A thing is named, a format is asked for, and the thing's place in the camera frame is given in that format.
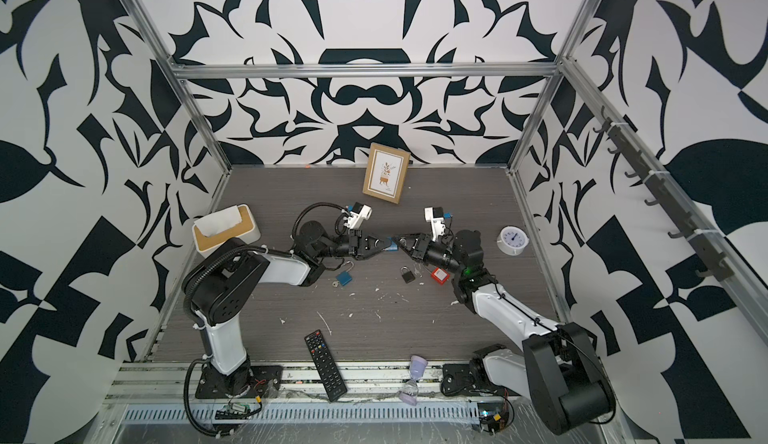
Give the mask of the small blue padlock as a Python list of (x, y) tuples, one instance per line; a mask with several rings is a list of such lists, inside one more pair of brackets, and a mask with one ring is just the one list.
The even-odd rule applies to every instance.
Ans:
[(385, 252), (395, 252), (399, 250), (399, 246), (396, 240), (392, 239), (389, 245), (384, 249)]

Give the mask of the small black padlock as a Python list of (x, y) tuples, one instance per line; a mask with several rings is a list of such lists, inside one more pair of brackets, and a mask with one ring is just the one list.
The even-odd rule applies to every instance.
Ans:
[(413, 282), (416, 279), (415, 273), (406, 266), (400, 269), (400, 274), (405, 283)]

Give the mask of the red padlock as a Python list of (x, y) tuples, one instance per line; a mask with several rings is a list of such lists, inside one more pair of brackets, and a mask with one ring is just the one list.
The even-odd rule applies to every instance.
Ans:
[(435, 267), (431, 271), (430, 276), (438, 284), (444, 285), (451, 277), (451, 274), (441, 267)]

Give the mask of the large blue padlock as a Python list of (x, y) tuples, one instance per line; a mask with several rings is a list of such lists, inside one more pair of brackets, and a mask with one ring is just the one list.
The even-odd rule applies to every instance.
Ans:
[(348, 260), (342, 264), (342, 271), (336, 275), (335, 280), (333, 281), (334, 287), (345, 287), (348, 285), (352, 280), (353, 276), (351, 275), (351, 270), (354, 268), (354, 262), (351, 260)]

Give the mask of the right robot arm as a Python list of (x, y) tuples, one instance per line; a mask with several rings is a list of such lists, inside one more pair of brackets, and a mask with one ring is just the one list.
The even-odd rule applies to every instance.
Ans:
[(507, 292), (484, 264), (478, 231), (461, 230), (450, 246), (424, 233), (398, 235), (394, 241), (412, 260), (449, 272), (457, 300), (522, 351), (517, 355), (500, 347), (480, 357), (491, 384), (529, 399), (556, 435), (614, 419), (615, 391), (588, 331), (545, 318)]

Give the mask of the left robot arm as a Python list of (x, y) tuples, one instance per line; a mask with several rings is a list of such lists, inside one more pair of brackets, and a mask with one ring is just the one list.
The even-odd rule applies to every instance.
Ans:
[(232, 237), (183, 281), (184, 311), (204, 346), (203, 378), (214, 397), (242, 395), (257, 385), (242, 339), (240, 312), (260, 284), (309, 286), (327, 270), (326, 258), (364, 260), (392, 240), (360, 229), (335, 235), (322, 224), (302, 224), (288, 251), (247, 244)]

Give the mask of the white alarm clock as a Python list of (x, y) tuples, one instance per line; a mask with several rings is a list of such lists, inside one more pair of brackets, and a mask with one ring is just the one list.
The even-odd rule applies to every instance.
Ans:
[(526, 250), (530, 239), (520, 227), (508, 225), (502, 228), (496, 239), (499, 250), (508, 256), (518, 256)]

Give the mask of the purple hourglass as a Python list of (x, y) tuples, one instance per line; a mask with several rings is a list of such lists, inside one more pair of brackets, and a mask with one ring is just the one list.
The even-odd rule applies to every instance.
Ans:
[(402, 384), (397, 397), (409, 406), (417, 405), (419, 382), (423, 378), (428, 361), (418, 355), (412, 355), (409, 365), (409, 378)]

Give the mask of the white tissue box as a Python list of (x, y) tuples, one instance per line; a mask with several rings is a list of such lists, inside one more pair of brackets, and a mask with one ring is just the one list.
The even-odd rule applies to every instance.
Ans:
[(247, 204), (230, 206), (196, 219), (192, 232), (195, 249), (203, 257), (230, 238), (239, 238), (246, 244), (261, 239), (261, 231)]

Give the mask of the black remote control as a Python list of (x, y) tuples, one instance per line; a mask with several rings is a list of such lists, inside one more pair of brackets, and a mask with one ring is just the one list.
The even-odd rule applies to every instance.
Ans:
[(312, 331), (305, 336), (304, 341), (328, 400), (337, 402), (348, 389), (323, 333), (320, 330)]

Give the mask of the wooden picture frame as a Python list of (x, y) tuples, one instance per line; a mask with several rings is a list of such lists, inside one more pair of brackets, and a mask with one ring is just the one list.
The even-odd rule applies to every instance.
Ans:
[(366, 166), (363, 193), (398, 204), (405, 184), (411, 154), (407, 151), (374, 143)]

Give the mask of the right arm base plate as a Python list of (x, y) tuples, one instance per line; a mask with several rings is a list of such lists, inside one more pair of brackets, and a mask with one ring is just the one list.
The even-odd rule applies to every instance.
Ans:
[(509, 397), (511, 395), (506, 388), (491, 383), (473, 362), (444, 364), (440, 392), (447, 397)]

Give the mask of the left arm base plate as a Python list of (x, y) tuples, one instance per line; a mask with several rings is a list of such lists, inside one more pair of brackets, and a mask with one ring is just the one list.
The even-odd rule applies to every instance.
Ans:
[(233, 374), (225, 376), (212, 365), (204, 364), (201, 377), (197, 379), (195, 398), (269, 398), (276, 396), (282, 383), (283, 367), (280, 365), (252, 365), (249, 370), (243, 366)]

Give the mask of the black wall hook rail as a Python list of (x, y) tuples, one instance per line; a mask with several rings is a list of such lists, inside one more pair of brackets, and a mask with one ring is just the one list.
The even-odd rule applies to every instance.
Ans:
[(700, 213), (671, 172), (658, 161), (629, 123), (614, 121), (606, 115), (602, 115), (601, 120), (602, 124), (595, 131), (606, 134), (614, 144), (610, 152), (627, 161), (631, 169), (625, 176), (642, 183), (652, 195), (645, 204), (661, 207), (674, 224), (675, 229), (668, 236), (685, 240), (701, 259), (705, 270), (697, 275), (713, 277), (719, 282), (733, 277), (735, 272), (728, 262), (722, 233)]

